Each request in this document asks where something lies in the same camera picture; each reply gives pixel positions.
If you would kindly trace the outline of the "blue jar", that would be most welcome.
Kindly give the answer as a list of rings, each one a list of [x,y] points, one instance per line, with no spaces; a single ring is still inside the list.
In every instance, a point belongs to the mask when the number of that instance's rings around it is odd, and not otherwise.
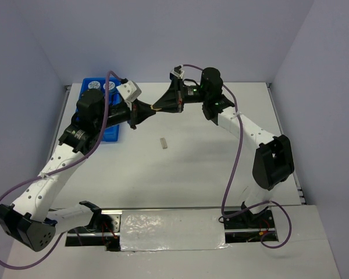
[[[89,90],[101,90],[102,85],[99,81],[97,80],[92,80],[88,83],[88,89]]]
[[[108,92],[108,94],[114,94],[116,92],[116,83],[114,81],[109,81],[102,85],[102,89],[104,92]]]

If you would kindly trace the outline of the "tan eraser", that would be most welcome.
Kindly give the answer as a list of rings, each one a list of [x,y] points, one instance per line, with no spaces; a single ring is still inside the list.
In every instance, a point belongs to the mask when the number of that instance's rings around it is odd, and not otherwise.
[[[154,110],[154,111],[157,111],[157,112],[162,110],[162,108],[155,108],[153,105],[151,106],[151,109]]]

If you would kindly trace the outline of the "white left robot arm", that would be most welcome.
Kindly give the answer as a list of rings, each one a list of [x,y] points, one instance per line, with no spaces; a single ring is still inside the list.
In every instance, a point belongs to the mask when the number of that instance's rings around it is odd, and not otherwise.
[[[58,234],[76,227],[94,232],[108,219],[100,207],[88,201],[68,209],[50,208],[69,178],[99,144],[101,128],[131,121],[139,107],[150,108],[138,100],[138,87],[120,85],[117,93],[122,101],[116,105],[106,105],[109,95],[101,90],[81,94],[70,126],[35,182],[11,205],[0,205],[0,224],[9,236],[39,252]]]

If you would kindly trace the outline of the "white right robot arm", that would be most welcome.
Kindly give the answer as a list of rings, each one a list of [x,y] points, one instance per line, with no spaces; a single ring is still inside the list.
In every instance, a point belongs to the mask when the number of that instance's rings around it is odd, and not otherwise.
[[[169,74],[169,89],[152,106],[156,112],[181,113],[188,103],[201,103],[207,120],[212,121],[238,139],[236,158],[232,167],[222,206],[226,205],[234,174],[237,170],[244,145],[254,151],[252,177],[254,182],[247,187],[248,195],[235,213],[222,212],[224,219],[238,217],[247,227],[255,227],[268,208],[275,186],[286,181],[294,172],[291,143],[285,135],[274,135],[242,114],[236,96],[228,99],[220,71],[207,67],[201,71],[200,82],[192,80],[187,85],[182,66]]]

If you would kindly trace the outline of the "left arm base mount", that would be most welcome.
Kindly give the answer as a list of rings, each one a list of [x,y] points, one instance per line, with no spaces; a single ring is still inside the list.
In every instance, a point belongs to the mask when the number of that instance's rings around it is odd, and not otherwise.
[[[82,233],[93,234],[96,238],[101,237],[101,244],[106,248],[107,251],[117,252],[120,251],[120,236],[116,234],[114,230],[115,225],[120,225],[117,219],[113,219],[108,214],[103,214],[102,209],[97,205],[82,201],[79,203],[82,206],[87,207],[92,211],[92,218],[86,226],[77,227],[74,229],[76,233],[79,244],[82,245],[81,236],[79,234],[79,229]]]

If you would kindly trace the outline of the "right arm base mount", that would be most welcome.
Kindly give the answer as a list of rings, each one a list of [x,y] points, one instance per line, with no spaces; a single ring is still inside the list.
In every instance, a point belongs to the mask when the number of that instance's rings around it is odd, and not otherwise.
[[[278,241],[273,214],[268,208],[258,214],[247,211],[232,218],[220,216],[218,221],[223,224],[227,244],[259,242],[262,237],[264,241]]]

